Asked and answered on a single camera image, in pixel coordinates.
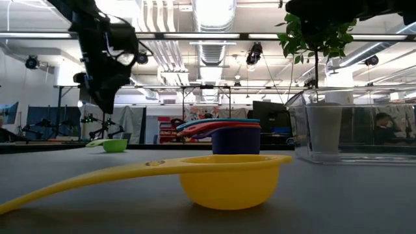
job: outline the person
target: person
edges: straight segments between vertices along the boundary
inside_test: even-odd
[[[374,144],[376,145],[401,145],[399,138],[395,132],[399,131],[392,117],[384,112],[376,115],[376,126],[374,127]]]

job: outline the gray table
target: gray table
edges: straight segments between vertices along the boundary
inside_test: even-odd
[[[92,170],[208,154],[94,148],[0,155],[0,202]],[[242,211],[193,204],[176,175],[130,179],[30,203],[0,216],[0,233],[416,233],[414,179],[415,167],[295,160],[281,167],[271,199]]]

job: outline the yellow measuring cup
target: yellow measuring cup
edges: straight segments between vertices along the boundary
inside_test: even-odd
[[[46,196],[120,179],[179,174],[187,196],[208,208],[235,210],[263,203],[275,191],[284,155],[210,155],[115,166],[83,174],[0,205],[0,215]]]

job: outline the clear plastic container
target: clear plastic container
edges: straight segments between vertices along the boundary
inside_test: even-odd
[[[304,90],[286,106],[299,158],[416,165],[416,85]]]

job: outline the plant stem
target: plant stem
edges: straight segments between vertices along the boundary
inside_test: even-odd
[[[319,88],[319,86],[318,86],[318,82],[319,82],[319,77],[318,77],[318,74],[319,74],[319,71],[318,71],[318,62],[319,62],[319,59],[318,59],[318,50],[315,50],[315,88]]]

